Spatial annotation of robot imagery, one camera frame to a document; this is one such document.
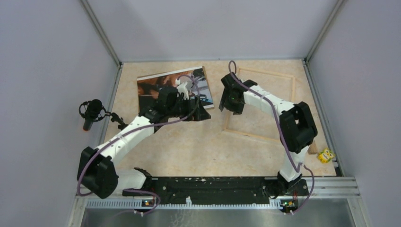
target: beige table surface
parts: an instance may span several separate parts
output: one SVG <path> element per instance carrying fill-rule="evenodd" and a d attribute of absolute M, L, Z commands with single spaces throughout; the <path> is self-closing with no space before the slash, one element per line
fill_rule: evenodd
<path fill-rule="evenodd" d="M 236 61 L 241 79 L 252 79 L 262 88 L 291 100 L 292 84 L 285 74 L 295 78 L 293 99 L 309 104 L 318 130 L 315 138 L 319 150 L 327 147 L 322 126 L 312 98 L 301 60 Z M 179 122 L 163 126 L 144 139 L 117 166 L 118 170 L 140 167 L 153 176 L 276 176 L 284 160 L 283 146 L 275 140 L 248 137 L 223 130 L 227 128 L 261 137 L 278 139 L 274 120 L 255 107 L 246 105 L 242 115 L 220 112 L 223 92 L 220 79 L 228 73 L 228 61 L 174 61 L 125 63 L 113 105 L 113 112 L 130 123 L 138 114 L 137 77 L 204 66 L 215 107 L 207 111 L 212 119 L 202 122 Z M 252 72 L 247 69 L 276 72 Z M 109 122 L 105 140 L 119 130 Z M 306 155 L 305 164 L 315 175 L 335 175 L 332 162 L 322 164 L 316 155 Z M 310 175 L 302 169 L 304 175 Z"/>

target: wooden frame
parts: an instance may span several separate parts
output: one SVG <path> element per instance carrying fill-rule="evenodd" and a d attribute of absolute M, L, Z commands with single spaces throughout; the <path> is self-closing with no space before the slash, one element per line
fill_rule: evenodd
<path fill-rule="evenodd" d="M 252 69 L 252 68 L 238 68 L 238 72 L 237 72 L 238 75 L 239 75 L 240 71 L 257 72 L 257 73 L 262 73 L 262 74 L 266 74 L 266 75 L 270 75 L 270 76 L 291 79 L 291 83 L 292 83 L 291 87 L 292 87 L 292 89 L 291 89 L 291 100 L 290 101 L 291 102 L 295 101 L 296 79 L 295 79 L 294 76 L 289 75 L 289 74 L 285 74 L 285 73 L 281 73 L 281 72 L 272 72 L 272 71 Z M 230 116 L 231 116 L 231 112 L 227 112 L 226 113 L 226 118 L 225 118 L 224 124 L 223 124 L 223 131 L 227 131 L 227 132 L 231 132 L 231 133 L 235 133 L 235 134 L 239 134 L 239 135 L 243 135 L 243 136 L 248 136 L 248 137 L 252 137 L 252 138 L 262 139 L 262 140 L 272 140 L 272 141 L 275 141 L 275 142 L 281 142 L 280 140 L 275 139 L 275 138 L 259 136 L 259 135 L 255 135 L 255 134 L 251 134 L 251 133 L 237 131 L 237 130 L 233 130 L 233 129 L 227 128 L 228 127 L 228 121 L 230 120 Z"/>

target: gray floor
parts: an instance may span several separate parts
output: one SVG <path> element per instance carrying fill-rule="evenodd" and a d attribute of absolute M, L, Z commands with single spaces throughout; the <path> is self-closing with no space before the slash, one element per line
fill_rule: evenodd
<path fill-rule="evenodd" d="M 82 227 L 354 227 L 347 200 L 310 200 L 294 216 L 277 210 L 156 210 L 145 217 L 117 209 L 87 209 Z"/>

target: wooden block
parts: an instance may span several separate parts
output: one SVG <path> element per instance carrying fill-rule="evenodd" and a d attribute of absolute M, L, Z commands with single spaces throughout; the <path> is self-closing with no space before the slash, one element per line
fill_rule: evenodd
<path fill-rule="evenodd" d="M 313 141 L 312 144 L 311 144 L 311 146 L 309 146 L 308 154 L 310 154 L 310 155 L 315 155 L 315 154 L 317 154 L 317 153 L 318 153 L 318 150 L 317 150 L 316 142 Z"/>

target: white wall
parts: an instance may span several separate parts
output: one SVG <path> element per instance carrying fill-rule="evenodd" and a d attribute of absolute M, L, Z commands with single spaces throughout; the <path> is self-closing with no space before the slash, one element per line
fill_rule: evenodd
<path fill-rule="evenodd" d="M 401 1 L 350 0 L 311 62 L 348 175 L 376 227 L 401 210 Z"/>
<path fill-rule="evenodd" d="M 89 0 L 121 61 L 304 58 L 336 0 Z"/>
<path fill-rule="evenodd" d="M 65 226 L 83 132 L 78 106 L 106 100 L 116 66 L 78 0 L 0 3 L 0 226 Z"/>

